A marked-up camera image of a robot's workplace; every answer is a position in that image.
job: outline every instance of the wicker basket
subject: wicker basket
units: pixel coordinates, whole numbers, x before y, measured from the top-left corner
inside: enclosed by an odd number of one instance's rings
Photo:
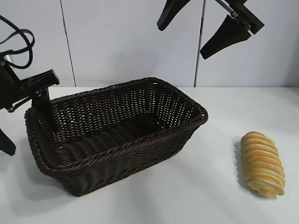
[[[33,108],[28,140],[40,171],[82,196],[178,153],[206,123],[206,110],[157,78],[51,101],[59,131]]]

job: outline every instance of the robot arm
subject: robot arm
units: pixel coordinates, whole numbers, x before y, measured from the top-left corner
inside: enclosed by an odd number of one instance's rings
[[[167,0],[164,10],[157,23],[159,30],[163,31],[170,24],[176,14],[190,0]],[[200,53],[204,59],[209,58],[220,50],[245,41],[256,34],[264,24],[253,15],[245,6],[247,0],[215,0],[230,15],[228,15],[214,36],[204,45]]]

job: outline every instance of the basket rim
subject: basket rim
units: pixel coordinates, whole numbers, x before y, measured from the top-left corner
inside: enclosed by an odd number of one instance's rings
[[[123,145],[120,145],[120,146],[117,146],[117,147],[112,147],[112,148],[108,149],[105,152],[99,152],[99,153],[91,155],[87,158],[80,159],[80,160],[75,161],[75,162],[69,162],[67,164],[60,165],[60,166],[55,166],[55,165],[51,164],[51,162],[49,162],[48,160],[44,161],[43,156],[41,156],[41,154],[43,153],[41,151],[41,147],[39,146],[38,142],[35,142],[35,144],[38,148],[37,151],[38,151],[38,155],[39,155],[35,159],[38,159],[40,162],[42,162],[42,164],[44,165],[44,168],[47,169],[50,172],[64,173],[64,172],[69,172],[70,169],[75,171],[75,170],[78,170],[78,169],[84,169],[86,167],[92,166],[95,163],[99,163],[101,161],[104,161],[104,160],[107,159],[107,157],[109,157],[111,159],[111,158],[114,158],[115,156],[120,156],[122,154],[132,153],[133,150],[138,148],[138,147],[152,145],[156,142],[165,140],[167,138],[172,138],[174,135],[179,135],[182,132],[185,132],[185,131],[188,131],[188,130],[191,130],[191,129],[194,129],[194,128],[198,128],[199,126],[201,126],[201,125],[203,125],[207,122],[208,113],[207,113],[207,111],[204,107],[202,107],[199,103],[197,103],[196,101],[191,99],[188,95],[183,93],[177,87],[171,85],[170,83],[168,83],[164,80],[156,78],[156,77],[147,77],[147,78],[133,80],[133,81],[122,83],[122,84],[110,85],[108,87],[104,87],[104,88],[100,88],[100,89],[94,89],[94,90],[91,90],[91,91],[84,91],[84,92],[80,92],[80,93],[71,94],[71,95],[68,95],[68,96],[62,96],[62,97],[51,100],[51,103],[52,104],[63,103],[64,101],[67,101],[67,100],[69,100],[70,98],[73,98],[73,97],[77,97],[77,98],[86,97],[86,96],[99,94],[99,93],[106,92],[106,91],[117,90],[119,88],[122,89],[124,86],[129,87],[131,85],[136,85],[140,82],[143,83],[145,81],[159,82],[159,83],[162,83],[162,84],[166,85],[172,91],[177,92],[182,97],[184,97],[186,100],[189,100],[189,102],[194,104],[194,106],[197,106],[198,109],[201,111],[201,114],[199,114],[197,117],[195,117],[195,118],[193,118],[193,119],[191,119],[191,120],[189,120],[189,121],[187,121],[183,124],[180,124],[178,126],[174,126],[174,127],[171,127],[171,128],[160,130],[156,133],[152,133],[152,134],[140,137],[140,138],[136,139],[135,141],[126,142]],[[29,108],[25,113],[26,121],[29,121],[31,124],[35,123],[35,120],[32,119],[35,115],[38,115],[38,112],[36,112],[35,109],[32,108],[32,107]]]

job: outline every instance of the black cable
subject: black cable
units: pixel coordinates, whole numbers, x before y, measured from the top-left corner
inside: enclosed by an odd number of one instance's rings
[[[14,25],[11,21],[9,21],[8,19],[6,19],[2,15],[0,15],[0,20],[4,21],[7,25],[9,25],[11,28],[13,28],[16,31],[16,33],[18,33],[19,35],[21,35],[21,37],[23,38],[23,40],[26,42],[26,45],[27,45],[26,48],[23,48],[21,50],[17,50],[17,51],[7,50],[7,51],[4,51],[4,52],[1,52],[0,54],[3,55],[3,56],[5,56],[5,55],[11,55],[11,54],[20,54],[20,53],[24,53],[24,52],[28,51],[29,52],[29,59],[28,59],[27,64],[24,65],[24,66],[16,65],[16,64],[13,64],[13,63],[11,63],[9,61],[5,61],[8,65],[10,65],[10,66],[12,66],[14,68],[17,68],[17,69],[26,69],[26,68],[28,68],[31,65],[32,61],[33,61],[32,46],[35,43],[35,39],[34,39],[33,33],[31,31],[29,31],[29,30],[28,30],[29,32],[26,32],[26,33],[29,33],[30,35],[32,35],[32,37],[33,37],[33,41],[32,41],[32,43],[30,43],[29,40],[28,40],[28,38],[25,36],[24,32],[21,29],[19,29],[16,25]]]

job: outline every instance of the bread roll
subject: bread roll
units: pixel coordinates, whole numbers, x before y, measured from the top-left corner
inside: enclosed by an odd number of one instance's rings
[[[285,172],[274,141],[249,132],[241,139],[241,151],[247,185],[264,197],[284,195]]]

